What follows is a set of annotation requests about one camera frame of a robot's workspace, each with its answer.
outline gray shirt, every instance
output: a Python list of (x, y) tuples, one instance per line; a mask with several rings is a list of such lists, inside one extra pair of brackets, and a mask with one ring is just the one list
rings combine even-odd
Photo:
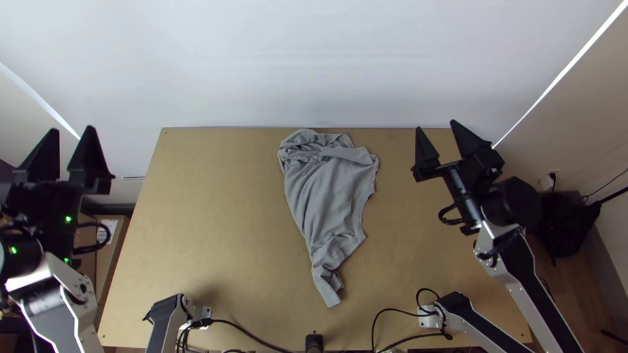
[(327, 307), (340, 303), (336, 269), (366, 239), (362, 211), (375, 192), (377, 156), (346, 134), (301, 129), (281, 141), (285, 191), (312, 260), (312, 277)]

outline black device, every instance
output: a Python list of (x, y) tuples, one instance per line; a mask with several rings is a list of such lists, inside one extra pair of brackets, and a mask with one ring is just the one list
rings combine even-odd
[(585, 204), (588, 196), (578, 199), (569, 193), (544, 194), (541, 198), (541, 222), (532, 232), (543, 240), (552, 263), (556, 265), (556, 258), (577, 254), (599, 217), (602, 205), (626, 192), (628, 187), (590, 205)]
[(11, 186), (0, 195), (0, 215), (13, 218), (2, 228), (0, 282), (34, 270), (44, 252), (69, 262), (77, 216), (85, 194), (108, 194), (115, 177), (108, 168), (96, 130), (85, 129), (67, 166), (68, 181), (59, 181), (59, 131), (51, 129), (19, 167)]
[(305, 336), (305, 353), (324, 353), (325, 346), (323, 343), (323, 336), (314, 333)]

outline cable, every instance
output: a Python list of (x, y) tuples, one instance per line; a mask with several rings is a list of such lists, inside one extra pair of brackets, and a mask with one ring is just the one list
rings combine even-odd
[(383, 314), (384, 312), (387, 312), (387, 311), (401, 312), (402, 314), (414, 316), (416, 318), (423, 318), (423, 317), (426, 317), (426, 316), (434, 315), (434, 314), (413, 314), (411, 312), (403, 311), (403, 310), (396, 309), (396, 308), (381, 309), (377, 313), (377, 315), (375, 315), (375, 318), (373, 319), (373, 325), (371, 326), (371, 350), (372, 350), (372, 352), (375, 352), (375, 323), (377, 322), (377, 318), (379, 318), (379, 315), (381, 315), (381, 314)]
[(440, 299), (440, 296), (439, 296), (439, 295), (438, 295), (435, 291), (431, 290), (430, 288), (421, 288), (420, 290), (418, 290), (418, 291), (417, 291), (417, 295), (415, 296), (415, 300), (416, 300), (416, 302), (417, 302), (417, 306), (419, 307), (419, 309), (420, 309), (421, 311), (426, 312), (426, 313), (428, 313), (428, 314), (430, 314), (430, 315), (435, 315), (435, 314), (437, 314), (437, 312), (436, 312), (436, 311), (429, 311), (429, 310), (425, 310), (425, 309), (421, 306), (421, 304), (419, 303), (419, 295), (421, 295), (421, 293), (423, 293), (423, 292), (430, 292), (430, 293), (432, 293), (432, 294), (434, 294), (434, 295), (436, 296), (436, 299)]
[(183, 352), (184, 353), (188, 349), (188, 336), (190, 335), (190, 330), (191, 329), (185, 330), (185, 334), (183, 335)]
[(209, 326), (209, 325), (211, 325), (211, 324), (213, 324), (215, 322), (218, 322), (220, 324), (227, 324), (227, 325), (237, 329), (238, 331), (244, 333), (246, 336), (248, 336), (250, 339), (254, 340), (255, 342), (259, 343), (260, 345), (266, 346), (266, 347), (268, 347), (268, 348), (270, 348), (272, 350), (276, 350), (276, 351), (281, 352), (281, 353), (292, 353), (289, 350), (280, 348), (278, 346), (275, 346), (275, 345), (273, 345), (271, 343), (268, 343), (268, 342), (264, 341), (263, 339), (257, 337), (256, 335), (253, 335), (251, 332), (247, 331), (245, 328), (243, 328), (243, 327), (241, 327), (241, 326), (239, 326), (237, 324), (234, 324), (231, 321), (227, 321), (227, 320), (212, 319), (212, 318), (196, 320), (196, 321), (192, 322), (192, 324), (190, 325), (190, 328), (200, 328), (200, 327), (203, 327), (203, 326)]
[(457, 224), (462, 223), (462, 218), (454, 218), (452, 220), (445, 218), (445, 214), (453, 209), (456, 208), (456, 204), (452, 203), (451, 205), (443, 208), (442, 210), (438, 211), (438, 219), (443, 222), (443, 224), (446, 224), (448, 226), (455, 226)]
[(418, 318), (427, 317), (427, 316), (433, 316), (433, 315), (437, 314), (436, 311), (428, 311), (428, 310), (425, 310), (425, 308), (423, 308), (421, 306), (421, 304), (419, 302), (419, 296), (423, 292), (430, 292), (430, 293), (434, 294), (436, 296), (436, 299), (440, 299), (440, 296), (435, 291), (431, 290), (430, 288), (421, 288), (420, 290), (417, 291), (417, 294), (415, 296), (415, 300), (417, 302), (417, 306), (419, 307), (420, 311), (423, 311), (426, 314), (413, 314), (411, 312), (403, 311), (403, 310), (400, 310), (400, 309), (386, 308), (386, 309), (380, 310), (377, 313), (377, 315), (375, 315), (375, 319), (373, 319), (373, 326), (371, 326), (371, 351), (372, 351), (372, 353), (386, 351), (386, 350), (392, 349), (395, 346), (400, 345), (400, 344), (402, 344), (404, 342), (407, 342), (407, 341), (410, 341), (410, 340), (413, 340), (413, 339), (423, 338), (423, 337), (443, 336), (447, 340), (452, 340), (453, 339), (453, 336), (448, 334), (448, 333), (446, 333), (445, 332), (445, 327), (443, 327), (443, 328), (440, 329), (439, 333), (426, 333), (426, 334), (423, 334), (423, 335), (415, 335), (415, 336), (406, 337), (404, 339), (401, 339), (401, 340), (399, 340), (399, 341), (397, 341), (395, 343), (392, 343), (392, 344), (386, 346), (385, 348), (383, 348), (381, 350), (378, 350), (378, 351), (375, 350), (375, 323), (377, 322), (377, 318), (379, 317), (379, 315), (383, 314), (384, 312), (387, 312), (387, 311), (401, 312), (402, 314), (406, 314), (406, 315), (410, 315), (410, 316), (414, 316), (414, 317), (418, 317)]
[(102, 249), (105, 245), (107, 245), (109, 240), (111, 240), (111, 231), (104, 224), (100, 222), (86, 222), (86, 223), (77, 224), (77, 228), (86, 228), (86, 227), (102, 228), (107, 234), (107, 236), (105, 237), (105, 240), (102, 243), (99, 243), (98, 240), (96, 240), (96, 244), (94, 245), (80, 246), (78, 248), (75, 248), (74, 251), (72, 251), (73, 255), (87, 254), (89, 252), (98, 251)]
[(379, 350), (379, 352), (384, 352), (386, 350), (393, 349), (394, 347), (396, 347), (398, 345), (401, 345), (402, 343), (411, 341), (413, 339), (420, 339), (420, 338), (434, 337), (434, 336), (444, 336), (448, 340), (452, 340), (453, 339), (453, 337), (450, 334), (444, 333), (444, 331), (441, 330), (441, 332), (439, 332), (439, 333), (426, 333), (424, 335), (416, 335), (416, 336), (406, 337), (406, 338), (401, 339), (401, 340), (399, 340), (399, 341), (397, 341), (395, 343), (391, 343), (391, 344), (387, 345), (385, 348)]
[(549, 174), (549, 178), (551, 179), (551, 192), (553, 193), (556, 189), (556, 173), (552, 172)]
[(183, 338), (183, 334), (185, 333), (186, 330), (188, 330), (189, 328), (185, 328), (183, 329), (183, 331), (181, 331), (181, 333), (179, 334), (179, 338), (177, 339), (177, 353), (181, 353), (181, 349), (183, 346), (181, 346), (181, 339)]
[(181, 347), (181, 349), (183, 349), (183, 353), (185, 353), (185, 352), (191, 352), (191, 353), (207, 353), (207, 351), (206, 351), (206, 350), (204, 350), (203, 352), (199, 352), (199, 351), (197, 351), (197, 350), (193, 350), (193, 349), (190, 349), (190, 348), (188, 348), (188, 347), (183, 348), (183, 346)]
[(515, 239), (517, 239), (517, 235), (523, 237), (522, 229), (523, 228), (519, 227), (507, 234), (504, 234), (502, 237), (508, 237), (505, 241), (501, 241), (499, 244), (497, 244), (495, 247), (487, 252), (480, 252), (478, 255), (476, 255), (477, 258), (481, 260), (488, 260), (492, 258), (493, 262), (491, 264), (491, 267), (495, 267), (495, 265), (497, 264), (497, 256), (501, 254), (504, 249), (508, 248), (515, 241)]
[(556, 300), (554, 300), (554, 296), (551, 294), (551, 290), (549, 289), (550, 286), (549, 286), (548, 282), (543, 277), (539, 277), (538, 280), (541, 281), (541, 283), (545, 287), (545, 290), (548, 291), (548, 294), (549, 294), (549, 297), (551, 298), (551, 300), (552, 301), (556, 301)]
[(589, 193), (587, 195), (584, 195), (580, 198), (580, 200), (582, 201), (582, 203), (585, 203), (587, 201), (589, 201), (589, 197), (595, 195), (598, 191), (602, 190), (603, 188), (607, 187), (610, 183), (612, 183), (613, 181), (615, 181), (617, 178), (619, 178), (620, 176), (624, 175), (626, 172), (628, 172), (628, 167), (626, 169), (623, 170), (623, 172), (621, 172), (620, 174), (618, 174), (617, 176), (615, 176), (613, 179), (611, 179), (609, 182), (607, 182), (606, 184), (604, 184), (601, 188), (599, 188), (598, 190), (595, 190), (592, 193)]
[(623, 343), (625, 345), (628, 346), (628, 341), (626, 341), (625, 339), (618, 337), (616, 334), (610, 332), (610, 331), (606, 331), (605, 329), (601, 330), (600, 333), (602, 333), (604, 336), (607, 336), (609, 338), (614, 339), (617, 342)]

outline wooden floor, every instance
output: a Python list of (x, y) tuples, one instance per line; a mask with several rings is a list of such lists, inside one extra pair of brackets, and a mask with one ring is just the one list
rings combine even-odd
[[(536, 258), (536, 272), (544, 278), (554, 296), (556, 305), (578, 338), (585, 352), (628, 352), (628, 346), (602, 334), (601, 329), (616, 333), (609, 309), (602, 298), (597, 279), (593, 275), (586, 249), (570, 258), (558, 259), (557, 266), (551, 264), (542, 243), (528, 235), (528, 243)], [(534, 342), (531, 348), (543, 353)], [(139, 353), (143, 350), (119, 348), (116, 353)]]

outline wooden table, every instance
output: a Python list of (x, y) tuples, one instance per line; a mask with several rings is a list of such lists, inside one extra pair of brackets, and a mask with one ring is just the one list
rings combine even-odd
[[(386, 307), (416, 311), (414, 295), (429, 287), (466, 294), (476, 310), (522, 342), (531, 336), (503, 286), (472, 253), (475, 236), (441, 224), (451, 203), (442, 180), (415, 183), (413, 129), (319, 129), (348, 133), (379, 156), (377, 192), (364, 211), (366, 241), (340, 267), (342, 303), (328, 309), (314, 287), (311, 262), (288, 209), (279, 142), (295, 129), (167, 128), (155, 149), (103, 313), (103, 345), (146, 347), (150, 306), (175, 293), (213, 308), (214, 318), (240, 323), (263, 339), (304, 349), (316, 330), (329, 350), (370, 349), (375, 314)], [(426, 131), (441, 162), (459, 158), (449, 129)], [(431, 301), (426, 294), (424, 301)], [(416, 318), (384, 314), (375, 340), (382, 348), (431, 332)], [(193, 331), (205, 349), (261, 349), (233, 328)], [(402, 348), (469, 346), (430, 337)]]

